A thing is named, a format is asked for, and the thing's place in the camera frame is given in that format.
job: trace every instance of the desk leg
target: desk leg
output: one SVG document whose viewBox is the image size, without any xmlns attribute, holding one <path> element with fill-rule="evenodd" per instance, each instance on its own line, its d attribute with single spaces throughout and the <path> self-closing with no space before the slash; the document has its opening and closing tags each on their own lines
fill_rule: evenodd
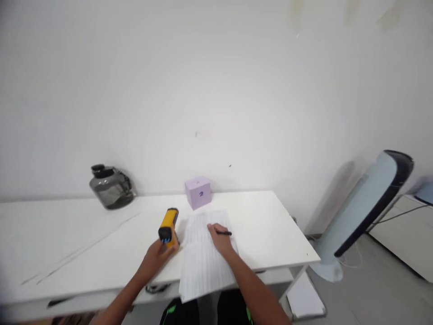
<svg viewBox="0 0 433 325">
<path fill-rule="evenodd" d="M 301 277 L 302 273 L 305 272 L 307 267 L 308 267 L 308 264 L 301 265 L 301 266 L 294 266 L 294 267 L 289 268 L 290 272 L 293 275 L 293 281 L 289 284 L 289 287 L 286 289 L 286 291 L 284 291 L 284 294 L 280 298 L 280 300 L 279 300 L 280 304 L 284 303 L 287 300 L 287 297 L 286 297 L 287 293 L 293 288 L 296 281 L 298 281 L 298 279 Z"/>
</svg>

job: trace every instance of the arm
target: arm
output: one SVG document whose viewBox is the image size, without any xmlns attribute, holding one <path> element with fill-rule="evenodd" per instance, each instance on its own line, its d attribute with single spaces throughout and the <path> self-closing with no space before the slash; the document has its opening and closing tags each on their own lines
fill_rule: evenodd
<svg viewBox="0 0 433 325">
<path fill-rule="evenodd" d="M 140 291 L 177 249 L 172 246 L 164 251 L 164 244 L 159 239 L 150 245 L 135 275 L 93 325 L 120 325 Z"/>
<path fill-rule="evenodd" d="M 229 236 L 218 235 L 216 230 L 227 231 L 220 224 L 207 225 L 213 243 L 222 257 L 227 261 L 235 275 L 236 282 L 244 297 L 245 303 L 258 324 L 286 324 L 291 322 L 272 291 L 236 254 Z"/>
</svg>

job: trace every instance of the yellow infrared thermometer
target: yellow infrared thermometer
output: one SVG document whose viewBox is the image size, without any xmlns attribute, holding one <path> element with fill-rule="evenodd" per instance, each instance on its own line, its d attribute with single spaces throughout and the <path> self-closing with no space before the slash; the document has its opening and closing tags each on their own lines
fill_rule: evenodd
<svg viewBox="0 0 433 325">
<path fill-rule="evenodd" d="M 166 216 L 162 221 L 161 226 L 159 227 L 158 234 L 159 239 L 163 242 L 168 248 L 173 245 L 179 246 L 179 239 L 177 238 L 175 232 L 175 225 L 177 221 L 177 217 L 179 215 L 179 210 L 176 208 L 170 208 L 166 212 Z"/>
</svg>

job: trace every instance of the hand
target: hand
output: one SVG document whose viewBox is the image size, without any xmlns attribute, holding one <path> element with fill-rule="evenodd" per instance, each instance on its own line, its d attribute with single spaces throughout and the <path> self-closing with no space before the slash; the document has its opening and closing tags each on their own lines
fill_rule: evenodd
<svg viewBox="0 0 433 325">
<path fill-rule="evenodd" d="M 147 250 L 140 267 L 134 278 L 144 287 L 155 274 L 163 267 L 171 255 L 178 250 L 179 246 L 167 248 L 163 242 L 157 239 Z"/>
<path fill-rule="evenodd" d="M 228 231 L 227 228 L 223 227 L 219 223 L 214 223 L 213 225 L 208 224 L 207 228 L 211 233 L 213 244 L 215 245 L 216 249 L 218 249 L 222 257 L 227 258 L 230 253 L 235 251 L 231 245 L 230 236 L 217 234 L 217 230 L 224 232 Z"/>
</svg>

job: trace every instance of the lavender box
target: lavender box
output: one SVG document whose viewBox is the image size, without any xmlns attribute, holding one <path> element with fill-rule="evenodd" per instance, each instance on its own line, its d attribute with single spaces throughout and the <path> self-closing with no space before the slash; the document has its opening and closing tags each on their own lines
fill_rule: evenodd
<svg viewBox="0 0 433 325">
<path fill-rule="evenodd" d="M 211 181 L 206 177 L 197 177 L 186 181 L 185 192 L 193 210 L 212 201 Z"/>
</svg>

